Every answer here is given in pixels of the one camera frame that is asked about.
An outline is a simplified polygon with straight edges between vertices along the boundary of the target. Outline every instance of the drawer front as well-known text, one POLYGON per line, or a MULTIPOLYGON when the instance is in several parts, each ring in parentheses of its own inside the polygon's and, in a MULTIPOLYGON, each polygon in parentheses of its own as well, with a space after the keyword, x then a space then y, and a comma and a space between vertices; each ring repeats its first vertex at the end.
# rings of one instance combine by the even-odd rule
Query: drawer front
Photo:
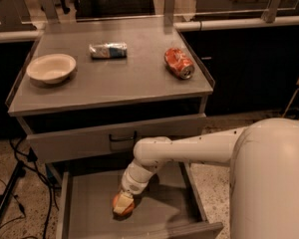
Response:
POLYGON ((192 136, 201 133, 205 115, 151 119, 80 129, 28 135, 43 162, 131 151, 136 140, 146 136, 192 136))

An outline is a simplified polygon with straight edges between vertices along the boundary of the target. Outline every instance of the black pole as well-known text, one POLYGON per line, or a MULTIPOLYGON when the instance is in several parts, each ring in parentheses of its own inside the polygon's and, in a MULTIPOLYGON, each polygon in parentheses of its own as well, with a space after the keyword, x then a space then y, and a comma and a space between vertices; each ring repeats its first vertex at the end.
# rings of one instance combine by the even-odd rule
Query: black pole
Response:
POLYGON ((8 201, 9 201, 9 198, 12 194, 12 190, 13 190, 13 187, 15 185, 15 183, 17 182, 17 179, 20 177, 20 175, 22 174, 22 167, 23 167, 24 163, 23 161, 18 161, 16 167, 14 168, 14 171, 10 177, 10 180, 3 192, 3 195, 1 196, 1 199, 0 199, 0 218, 1 218, 1 215, 2 213, 4 212, 5 208, 7 207, 8 205, 8 201))

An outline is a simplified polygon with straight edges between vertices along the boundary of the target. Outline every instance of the gray tabletop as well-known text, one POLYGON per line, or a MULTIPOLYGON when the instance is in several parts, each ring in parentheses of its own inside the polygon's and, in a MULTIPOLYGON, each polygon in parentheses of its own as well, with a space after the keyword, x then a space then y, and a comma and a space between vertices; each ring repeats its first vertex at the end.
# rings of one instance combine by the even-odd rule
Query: gray tabletop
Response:
POLYGON ((121 19, 93 23, 49 25, 33 59, 68 54, 77 61, 77 73, 57 86, 40 86, 24 76, 9 109, 10 116, 29 116, 138 102, 210 95, 212 87, 195 63, 189 80, 173 75, 163 54, 171 47, 192 55, 162 17, 121 19), (93 60, 89 44, 125 42, 124 59, 93 60))

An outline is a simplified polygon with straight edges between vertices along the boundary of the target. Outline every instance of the floor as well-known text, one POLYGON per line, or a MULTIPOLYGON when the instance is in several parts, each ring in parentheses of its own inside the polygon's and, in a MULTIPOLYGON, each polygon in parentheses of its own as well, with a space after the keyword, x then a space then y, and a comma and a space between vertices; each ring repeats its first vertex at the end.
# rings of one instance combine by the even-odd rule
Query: floor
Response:
MULTIPOLYGON (((46 18, 44 12, 40 9, 38 0, 25 1, 28 5, 32 21, 36 22, 36 24, 45 23, 46 18)), ((67 15, 64 15, 62 9, 57 6, 61 23, 75 21, 74 5, 70 0, 67 0, 67 2, 71 8, 71 12, 67 15)), ((154 4, 156 13, 162 14, 163 0, 154 0, 154 4)), ((194 12, 194 8, 195 0, 176 0, 175 13, 183 13, 190 17, 194 12)), ((206 127, 202 133, 246 126, 258 120, 278 116, 279 114, 276 112, 266 111, 206 118, 206 127)), ((22 141, 18 149, 27 153, 29 146, 26 141, 22 141)), ((21 155, 19 156, 28 164, 26 158, 21 155)), ((0 140, 0 194, 4 191, 4 183, 9 181, 16 163, 14 150, 9 140, 0 140)), ((40 161, 38 162, 38 168, 42 173, 46 173, 45 166, 43 163, 40 163, 40 161)), ((229 168, 192 164, 191 172, 208 221, 210 223, 222 222, 224 225, 217 239, 229 238, 229 168)), ((13 194, 24 206, 25 215, 21 213, 17 200, 11 197, 9 206, 0 221, 0 239, 43 238, 44 224, 49 206, 48 187, 39 179, 37 173, 26 169, 25 176, 18 179, 13 194)), ((55 238, 60 197, 60 189, 56 189, 55 201, 52 203, 46 238, 55 238)))

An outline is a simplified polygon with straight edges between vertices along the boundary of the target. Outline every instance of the open drawer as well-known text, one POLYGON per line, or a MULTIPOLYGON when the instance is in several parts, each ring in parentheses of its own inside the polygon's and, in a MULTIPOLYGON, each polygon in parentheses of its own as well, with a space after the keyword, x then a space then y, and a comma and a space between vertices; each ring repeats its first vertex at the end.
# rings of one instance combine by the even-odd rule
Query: open drawer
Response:
POLYGON ((204 115, 149 119, 28 135, 37 156, 46 163, 133 149, 144 136, 191 136, 201 133, 204 115))
POLYGON ((215 238, 221 223, 209 224, 193 194, 189 171, 181 163, 168 163, 149 182, 128 217, 116 217, 112 199, 124 167, 96 168, 90 158, 64 173, 57 239, 71 238, 215 238))

